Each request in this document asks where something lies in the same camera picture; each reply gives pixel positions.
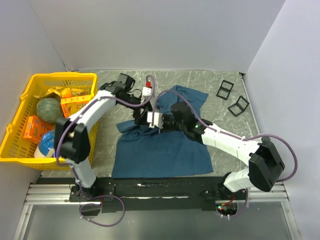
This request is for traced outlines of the aluminium frame rail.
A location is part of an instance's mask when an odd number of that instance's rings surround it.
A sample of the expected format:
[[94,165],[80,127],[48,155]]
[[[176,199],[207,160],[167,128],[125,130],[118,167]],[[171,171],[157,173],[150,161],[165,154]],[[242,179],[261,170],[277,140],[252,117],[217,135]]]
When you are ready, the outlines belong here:
[[[72,200],[71,196],[74,193],[71,191],[73,184],[30,184],[24,200],[24,207],[18,227],[16,228],[14,239],[22,240],[25,236],[26,229],[31,217],[31,212],[34,206],[37,205],[70,205],[81,206],[89,204],[86,199]],[[281,203],[285,222],[287,224],[291,239],[300,240],[301,234],[290,205],[285,185],[283,183],[276,183],[270,192],[263,192],[255,187],[248,190],[248,200],[246,207],[253,203]]]

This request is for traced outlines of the orange snack box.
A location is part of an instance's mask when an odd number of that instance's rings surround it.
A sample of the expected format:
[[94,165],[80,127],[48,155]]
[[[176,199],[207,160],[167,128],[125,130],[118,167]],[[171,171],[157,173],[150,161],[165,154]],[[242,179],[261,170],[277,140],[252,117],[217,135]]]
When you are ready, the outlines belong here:
[[49,123],[42,121],[38,116],[32,115],[27,117],[23,138],[38,144],[42,137],[53,129]]

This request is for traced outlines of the white blue bottle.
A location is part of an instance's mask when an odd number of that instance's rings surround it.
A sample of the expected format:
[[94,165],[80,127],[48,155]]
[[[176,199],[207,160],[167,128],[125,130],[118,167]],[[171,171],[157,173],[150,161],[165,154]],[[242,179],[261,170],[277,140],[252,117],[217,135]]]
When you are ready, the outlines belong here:
[[34,158],[53,158],[55,154],[54,142],[55,130],[45,133],[34,151]]

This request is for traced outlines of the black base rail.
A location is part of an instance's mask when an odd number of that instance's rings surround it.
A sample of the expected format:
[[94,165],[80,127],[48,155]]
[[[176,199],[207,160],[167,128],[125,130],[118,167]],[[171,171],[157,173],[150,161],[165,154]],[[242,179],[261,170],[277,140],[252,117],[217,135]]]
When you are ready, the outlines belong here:
[[224,190],[222,177],[110,178],[100,177],[84,197],[71,188],[72,203],[102,205],[103,213],[116,211],[190,210],[215,211],[216,204],[245,200],[246,191]]

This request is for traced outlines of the green melon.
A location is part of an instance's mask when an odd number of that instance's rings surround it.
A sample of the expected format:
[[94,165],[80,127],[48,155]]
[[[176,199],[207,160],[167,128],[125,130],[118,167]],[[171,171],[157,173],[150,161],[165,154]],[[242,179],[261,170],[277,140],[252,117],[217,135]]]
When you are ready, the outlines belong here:
[[61,102],[57,98],[41,99],[36,105],[36,115],[48,124],[55,124],[64,116]]

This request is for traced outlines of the yellow plastic basket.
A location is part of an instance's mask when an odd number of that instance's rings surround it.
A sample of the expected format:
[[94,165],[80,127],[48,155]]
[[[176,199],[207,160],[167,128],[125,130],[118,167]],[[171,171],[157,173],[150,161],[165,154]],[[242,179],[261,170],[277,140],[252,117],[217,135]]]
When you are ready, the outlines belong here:
[[35,158],[35,143],[23,138],[27,118],[36,114],[38,101],[35,96],[43,96],[52,87],[71,87],[90,91],[92,96],[98,91],[98,76],[95,73],[54,72],[36,73],[30,78],[20,105],[0,146],[0,161],[16,163],[40,171],[67,171],[68,166],[60,166],[55,158]]

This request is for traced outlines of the black frame near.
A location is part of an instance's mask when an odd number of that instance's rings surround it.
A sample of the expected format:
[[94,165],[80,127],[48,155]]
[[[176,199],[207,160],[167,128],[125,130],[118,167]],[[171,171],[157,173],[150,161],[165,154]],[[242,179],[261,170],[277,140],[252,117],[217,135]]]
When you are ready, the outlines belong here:
[[245,112],[249,105],[250,102],[242,95],[240,95],[237,101],[231,106],[229,106],[227,109],[234,117],[238,117],[239,115]]

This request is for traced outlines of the blue t-shirt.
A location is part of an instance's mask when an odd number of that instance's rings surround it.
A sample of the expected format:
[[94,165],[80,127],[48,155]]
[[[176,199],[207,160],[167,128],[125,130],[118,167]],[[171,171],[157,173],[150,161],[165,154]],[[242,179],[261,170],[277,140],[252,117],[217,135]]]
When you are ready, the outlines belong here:
[[181,131],[159,132],[133,120],[118,123],[113,178],[170,178],[213,171],[207,146]]

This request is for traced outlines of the yellow snack bag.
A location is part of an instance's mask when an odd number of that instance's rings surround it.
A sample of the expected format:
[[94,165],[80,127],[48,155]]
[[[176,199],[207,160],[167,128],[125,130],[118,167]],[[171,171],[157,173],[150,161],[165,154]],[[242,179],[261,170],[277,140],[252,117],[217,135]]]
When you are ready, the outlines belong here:
[[45,93],[34,95],[34,97],[38,100],[45,98],[71,98],[82,95],[87,95],[89,93],[88,90],[80,89],[80,88],[71,88],[71,87],[51,87]]

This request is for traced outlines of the orange cracker box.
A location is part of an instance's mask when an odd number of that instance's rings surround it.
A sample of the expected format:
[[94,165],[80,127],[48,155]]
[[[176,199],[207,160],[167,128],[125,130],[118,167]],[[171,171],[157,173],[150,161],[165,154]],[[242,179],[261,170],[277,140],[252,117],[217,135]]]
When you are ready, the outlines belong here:
[[60,105],[64,117],[68,118],[71,115],[75,114],[80,109],[82,109],[91,99],[91,95],[79,95],[74,97],[61,98]]

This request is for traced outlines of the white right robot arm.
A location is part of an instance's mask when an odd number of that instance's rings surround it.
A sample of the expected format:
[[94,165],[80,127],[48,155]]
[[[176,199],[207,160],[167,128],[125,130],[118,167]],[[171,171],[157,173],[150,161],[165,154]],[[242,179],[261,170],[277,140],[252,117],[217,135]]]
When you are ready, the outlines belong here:
[[285,164],[269,137],[245,141],[208,120],[197,118],[185,102],[175,103],[170,110],[161,117],[162,129],[183,132],[189,140],[215,147],[246,165],[242,170],[226,173],[219,181],[217,190],[223,199],[251,187],[263,192],[272,190]]

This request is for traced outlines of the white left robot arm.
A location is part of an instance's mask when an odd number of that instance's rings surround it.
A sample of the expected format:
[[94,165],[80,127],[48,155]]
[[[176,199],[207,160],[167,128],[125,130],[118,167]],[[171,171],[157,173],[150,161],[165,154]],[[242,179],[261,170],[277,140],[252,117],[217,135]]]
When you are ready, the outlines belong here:
[[[82,109],[68,118],[61,117],[56,122],[54,136],[56,163],[70,167],[75,183],[87,201],[94,201],[99,195],[99,188],[95,185],[97,176],[89,161],[91,151],[89,133],[99,119],[117,104],[134,112],[143,110],[142,116],[137,115],[135,118],[146,120],[147,112],[152,109],[150,101],[155,94],[156,81],[152,75],[147,75],[145,80],[150,83],[150,87],[142,91],[141,96],[135,97],[132,94],[135,79],[121,73],[117,80],[104,83]],[[62,163],[60,158],[64,158],[65,163]]]

